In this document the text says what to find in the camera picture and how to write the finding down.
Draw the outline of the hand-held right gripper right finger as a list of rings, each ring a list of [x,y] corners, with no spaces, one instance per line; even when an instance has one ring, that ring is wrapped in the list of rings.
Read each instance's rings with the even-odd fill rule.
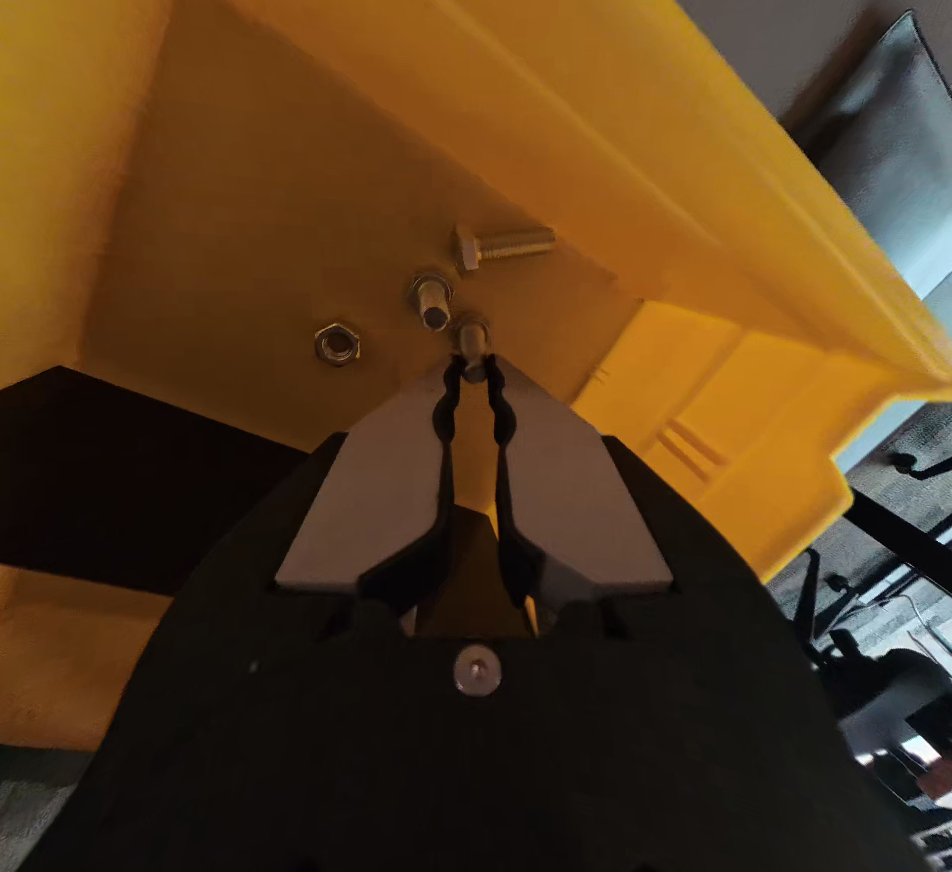
[[[487,356],[483,367],[499,566],[513,604],[562,608],[669,591],[672,572],[601,433],[505,359]]]

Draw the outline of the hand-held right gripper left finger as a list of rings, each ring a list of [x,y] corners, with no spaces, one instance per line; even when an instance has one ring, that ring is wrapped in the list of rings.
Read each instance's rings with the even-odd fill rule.
[[[461,381],[451,357],[351,427],[276,587],[379,601],[399,617],[438,591],[451,563]]]

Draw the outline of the silver hex nut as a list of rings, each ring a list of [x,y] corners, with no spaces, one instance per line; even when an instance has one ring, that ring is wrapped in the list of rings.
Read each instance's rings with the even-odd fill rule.
[[[348,366],[361,358],[360,332],[345,322],[333,322],[315,333],[314,353],[327,366]]]

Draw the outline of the silver hex bolt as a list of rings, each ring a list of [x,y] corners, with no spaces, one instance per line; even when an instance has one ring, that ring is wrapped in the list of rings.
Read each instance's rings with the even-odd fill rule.
[[[522,259],[550,253],[558,242],[550,229],[506,233],[480,233],[470,224],[458,223],[451,238],[451,257],[455,271],[467,275],[482,265]]]
[[[478,315],[465,315],[456,322],[453,333],[463,364],[463,379],[472,385],[482,384],[486,379],[486,360],[491,355],[488,324]]]
[[[453,318],[454,288],[443,273],[426,271],[411,279],[408,301],[424,328],[432,332],[445,331]]]

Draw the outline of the yellow plastic bin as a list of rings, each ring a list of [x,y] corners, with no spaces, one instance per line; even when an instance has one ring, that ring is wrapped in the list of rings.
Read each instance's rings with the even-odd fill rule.
[[[949,75],[950,0],[2,0],[2,745],[98,747],[192,563],[447,355],[419,272],[784,568],[950,395],[793,139],[908,2]]]

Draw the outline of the black office chair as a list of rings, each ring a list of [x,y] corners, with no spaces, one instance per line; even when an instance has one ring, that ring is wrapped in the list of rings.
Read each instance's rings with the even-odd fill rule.
[[[794,618],[806,595],[812,646],[849,633],[881,657],[909,648],[950,672],[950,433],[887,440],[849,475],[846,512],[768,587]]]
[[[951,271],[950,83],[905,10],[793,139],[921,300]]]

